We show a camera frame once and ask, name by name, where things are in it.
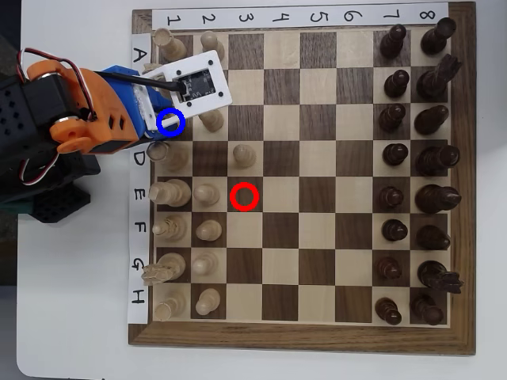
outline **chessboard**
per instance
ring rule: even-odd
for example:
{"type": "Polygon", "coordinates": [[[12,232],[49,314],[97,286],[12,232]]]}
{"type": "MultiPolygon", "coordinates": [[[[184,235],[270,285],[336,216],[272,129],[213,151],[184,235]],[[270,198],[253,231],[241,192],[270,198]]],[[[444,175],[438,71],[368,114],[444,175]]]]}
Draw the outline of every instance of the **chessboard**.
{"type": "MultiPolygon", "coordinates": [[[[395,59],[379,53],[389,25],[210,26],[224,46],[221,64],[233,104],[219,110],[224,123],[218,131],[210,132],[199,117],[187,120],[183,133],[166,140],[188,152],[186,165],[171,171],[147,159],[150,180],[141,185],[147,190],[154,182],[178,179],[194,190],[211,184],[219,190],[219,200],[211,206],[193,196],[182,207],[149,203],[144,264],[178,253],[186,267],[177,279],[147,288],[147,323],[129,322],[129,344],[475,353],[475,5],[451,3],[448,16],[457,29],[441,53],[429,56],[421,49],[421,38],[433,25],[406,25],[395,59]],[[417,80],[445,54],[457,56],[463,66],[444,94],[424,100],[417,80]],[[410,82],[393,99],[385,94],[384,82],[400,69],[409,73],[410,82]],[[386,132],[379,115],[393,104],[402,104],[406,115],[399,128],[386,132]],[[414,120],[435,105],[445,105],[450,116],[437,132],[420,135],[414,120]],[[383,150],[393,143],[409,150],[401,165],[383,160],[383,150]],[[253,148],[256,160],[250,167],[234,160],[232,152],[240,144],[253,148]],[[415,168],[417,156],[445,144],[459,148],[459,163],[423,177],[415,168]],[[245,182],[257,189],[259,201],[241,212],[230,194],[245,182]],[[427,184],[452,186],[461,203],[451,211],[423,213],[414,199],[427,184]],[[395,209],[379,202],[388,186],[404,195],[395,209]],[[154,223],[175,215],[187,227],[182,238],[167,241],[151,234],[154,223]],[[407,227],[406,238],[383,237],[389,219],[407,227]],[[207,220],[221,225],[217,240],[197,237],[197,227],[207,220]],[[448,234],[450,248],[421,247],[416,235],[425,225],[448,234]],[[208,253],[216,259],[212,274],[194,272],[192,263],[208,253]],[[379,276],[375,263],[386,257],[398,262],[401,276],[379,276]],[[462,294],[423,285],[417,269],[427,260],[458,272],[462,294]],[[218,291],[220,303],[200,315],[196,304],[209,288],[218,291]],[[185,300],[183,310],[158,321],[155,308],[175,293],[185,300]],[[442,310],[437,325],[428,325],[410,307],[422,295],[442,310]],[[398,325],[376,313],[381,298],[397,305],[398,325]]],[[[133,39],[154,31],[152,10],[133,12],[132,31],[133,39]]],[[[203,31],[172,32],[192,56],[202,52],[203,31]]],[[[168,63],[149,41],[150,51],[141,62],[168,63]]],[[[132,54],[134,61],[141,56],[139,49],[132,54]]],[[[139,153],[146,147],[134,149],[139,153]]],[[[235,199],[247,205],[254,195],[242,188],[235,199]]]]}

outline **light square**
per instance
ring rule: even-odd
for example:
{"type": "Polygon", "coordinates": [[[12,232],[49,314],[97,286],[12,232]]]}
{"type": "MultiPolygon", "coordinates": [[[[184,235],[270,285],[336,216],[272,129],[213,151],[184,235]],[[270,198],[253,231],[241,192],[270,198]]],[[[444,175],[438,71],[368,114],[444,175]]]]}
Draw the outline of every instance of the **light square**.
{"type": "Polygon", "coordinates": [[[334,249],[335,214],[299,214],[301,249],[334,249]]]}
{"type": "Polygon", "coordinates": [[[370,287],[372,260],[373,252],[369,249],[337,249],[334,260],[336,285],[370,287]]]}
{"type": "Polygon", "coordinates": [[[372,212],[372,177],[336,177],[336,212],[372,212]]]}
{"type": "Polygon", "coordinates": [[[336,69],[301,69],[300,104],[335,105],[336,69]]]}
{"type": "Polygon", "coordinates": [[[301,141],[299,143],[301,177],[336,176],[335,141],[301,141]]]}
{"type": "Polygon", "coordinates": [[[298,321],[334,322],[334,287],[299,285],[298,321]]]}

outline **white pawn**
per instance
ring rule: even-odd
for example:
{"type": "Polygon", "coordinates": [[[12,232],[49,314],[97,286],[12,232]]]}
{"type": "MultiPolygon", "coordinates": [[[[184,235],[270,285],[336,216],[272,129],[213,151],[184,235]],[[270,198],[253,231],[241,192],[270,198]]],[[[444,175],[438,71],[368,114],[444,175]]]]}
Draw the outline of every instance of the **white pawn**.
{"type": "Polygon", "coordinates": [[[214,32],[210,30],[204,32],[200,37],[200,42],[203,44],[203,51],[215,50],[220,60],[225,56],[223,44],[218,40],[214,32]]]}
{"type": "Polygon", "coordinates": [[[250,145],[239,144],[232,150],[236,163],[242,168],[252,166],[257,160],[255,150],[250,145]]]}
{"type": "Polygon", "coordinates": [[[171,207],[181,207],[192,197],[190,186],[182,180],[168,180],[155,182],[150,186],[148,198],[156,204],[168,204],[171,207]]]}
{"type": "Polygon", "coordinates": [[[194,188],[193,196],[205,206],[211,206],[220,199],[219,189],[213,184],[202,184],[194,188]]]}
{"type": "Polygon", "coordinates": [[[153,34],[153,42],[160,48],[168,61],[178,61],[187,55],[187,48],[178,38],[174,38],[166,28],[158,28],[153,34]]]}
{"type": "Polygon", "coordinates": [[[196,229],[200,240],[215,241],[222,235],[222,226],[216,220],[207,220],[196,229]]]}
{"type": "Polygon", "coordinates": [[[199,301],[196,304],[196,312],[199,315],[208,315],[213,310],[216,310],[220,304],[220,294],[215,289],[206,289],[199,296],[199,301]]]}

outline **dark square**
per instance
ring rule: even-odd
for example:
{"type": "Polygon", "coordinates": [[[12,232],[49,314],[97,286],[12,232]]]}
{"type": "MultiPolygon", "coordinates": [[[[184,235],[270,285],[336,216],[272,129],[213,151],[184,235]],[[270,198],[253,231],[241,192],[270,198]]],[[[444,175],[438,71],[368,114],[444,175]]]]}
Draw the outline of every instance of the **dark square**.
{"type": "Polygon", "coordinates": [[[225,212],[193,212],[192,213],[192,247],[226,247],[227,244],[227,213],[225,212]],[[200,240],[196,229],[207,220],[216,220],[222,227],[222,235],[215,241],[200,240]]]}
{"type": "Polygon", "coordinates": [[[227,141],[193,142],[193,176],[227,177],[227,141]]]}
{"type": "Polygon", "coordinates": [[[373,141],[336,141],[336,176],[371,177],[373,141]]]}
{"type": "Polygon", "coordinates": [[[190,317],[192,319],[225,319],[227,310],[227,286],[225,283],[193,283],[190,287],[190,317]],[[208,315],[200,315],[196,311],[196,304],[200,294],[206,289],[215,289],[220,295],[220,304],[208,315]]]}
{"type": "Polygon", "coordinates": [[[299,250],[299,285],[334,285],[334,249],[299,250]]]}
{"type": "Polygon", "coordinates": [[[339,105],[373,103],[373,67],[337,70],[339,105]]]}
{"type": "Polygon", "coordinates": [[[392,104],[374,104],[373,105],[373,139],[374,140],[410,140],[410,104],[405,106],[405,117],[402,123],[392,132],[383,130],[379,126],[380,113],[392,106],[392,104]]]}
{"type": "Polygon", "coordinates": [[[373,212],[410,213],[410,177],[373,177],[373,212]],[[388,186],[400,190],[403,194],[402,204],[394,207],[383,207],[379,201],[380,193],[388,186]]]}
{"type": "Polygon", "coordinates": [[[229,70],[264,69],[264,35],[229,35],[229,70]]]}
{"type": "Polygon", "coordinates": [[[185,259],[185,270],[177,279],[166,281],[167,283],[189,283],[190,282],[190,248],[157,247],[157,261],[166,253],[179,253],[185,259]]]}
{"type": "Polygon", "coordinates": [[[299,141],[264,141],[264,176],[297,177],[299,141]]]}
{"type": "Polygon", "coordinates": [[[298,105],[299,70],[264,70],[264,104],[298,105]]]}
{"type": "Polygon", "coordinates": [[[374,287],[409,287],[410,286],[410,251],[373,251],[373,286],[374,287]],[[379,275],[375,264],[379,259],[391,257],[398,262],[402,276],[398,279],[386,279],[379,275]]]}
{"type": "Polygon", "coordinates": [[[372,249],[372,214],[336,214],[336,249],[372,249]]]}
{"type": "MultiPolygon", "coordinates": [[[[411,140],[410,141],[410,175],[412,177],[423,177],[416,168],[415,163],[419,154],[426,148],[431,146],[444,146],[447,145],[447,140],[411,140]]],[[[435,177],[446,177],[447,169],[438,170],[435,172],[435,177]]]]}
{"type": "Polygon", "coordinates": [[[410,214],[410,249],[425,250],[417,243],[417,232],[424,226],[436,226],[447,233],[447,214],[410,214]]]}
{"type": "Polygon", "coordinates": [[[301,33],[302,69],[336,67],[336,32],[301,33]]]}
{"type": "Polygon", "coordinates": [[[229,140],[262,141],[264,107],[261,105],[229,106],[229,140]]]}
{"type": "Polygon", "coordinates": [[[297,321],[298,293],[297,285],[262,285],[262,319],[297,321]]]}
{"type": "Polygon", "coordinates": [[[299,214],[265,212],[262,214],[263,248],[298,248],[299,214]]]}
{"type": "Polygon", "coordinates": [[[227,283],[262,283],[262,249],[228,248],[227,283]]]}
{"type": "Polygon", "coordinates": [[[434,97],[433,99],[425,99],[423,97],[420,97],[417,93],[417,81],[419,78],[428,70],[434,70],[434,66],[427,66],[427,67],[411,67],[411,74],[410,74],[410,101],[412,103],[447,103],[447,97],[448,97],[448,89],[444,91],[441,95],[438,97],[434,97]]]}
{"type": "Polygon", "coordinates": [[[399,55],[393,59],[385,58],[380,53],[380,41],[387,35],[388,31],[374,31],[373,32],[373,66],[374,67],[400,67],[410,66],[410,30],[406,31],[406,36],[403,39],[403,47],[399,55]]]}
{"type": "Polygon", "coordinates": [[[371,287],[336,287],[335,297],[336,322],[372,322],[371,287]]]}
{"type": "Polygon", "coordinates": [[[428,295],[433,298],[435,305],[440,307],[444,312],[444,318],[439,325],[447,324],[447,293],[445,291],[436,291],[428,287],[411,287],[410,288],[410,323],[415,325],[426,325],[426,322],[415,315],[412,310],[412,301],[419,295],[428,295]]]}
{"type": "Polygon", "coordinates": [[[299,212],[335,212],[335,177],[300,177],[299,212]]]}
{"type": "Polygon", "coordinates": [[[336,105],[299,106],[299,139],[336,140],[336,105]]]}

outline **white table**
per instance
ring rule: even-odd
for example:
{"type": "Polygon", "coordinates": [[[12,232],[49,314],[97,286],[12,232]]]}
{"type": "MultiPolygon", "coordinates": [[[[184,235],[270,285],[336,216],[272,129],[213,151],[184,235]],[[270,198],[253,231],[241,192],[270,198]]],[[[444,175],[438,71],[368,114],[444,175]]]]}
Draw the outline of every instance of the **white table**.
{"type": "MultiPolygon", "coordinates": [[[[309,0],[278,0],[277,5],[309,0]]],[[[313,3],[333,4],[318,0],[313,3]]],[[[366,0],[362,2],[385,2],[366,0]]],[[[22,46],[100,70],[130,63],[133,9],[275,5],[270,0],[24,0],[22,46]]],[[[128,156],[81,179],[92,203],[56,226],[19,222],[17,362],[30,376],[160,378],[493,378],[505,376],[507,3],[478,1],[477,355],[138,348],[127,344],[128,156]]],[[[32,62],[26,57],[27,64],[32,62]]]]}

